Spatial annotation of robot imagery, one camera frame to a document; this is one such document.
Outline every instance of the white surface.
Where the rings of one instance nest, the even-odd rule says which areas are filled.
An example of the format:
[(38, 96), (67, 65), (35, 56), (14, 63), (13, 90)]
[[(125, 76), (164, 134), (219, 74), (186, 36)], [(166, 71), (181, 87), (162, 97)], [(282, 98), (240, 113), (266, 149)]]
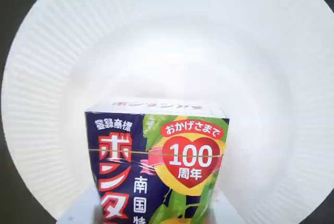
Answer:
[(224, 194), (249, 224), (298, 223), (334, 186), (333, 22), (323, 0), (38, 0), (4, 74), (10, 153), (59, 218), (92, 183), (86, 108), (213, 100)]
[(87, 112), (169, 114), (202, 117), (226, 117), (223, 109), (208, 101), (182, 101), (157, 98), (106, 98)]
[[(245, 224), (223, 193), (216, 189), (210, 205), (208, 223)], [(101, 204), (95, 185), (91, 185), (59, 219), (57, 224), (101, 224)]]

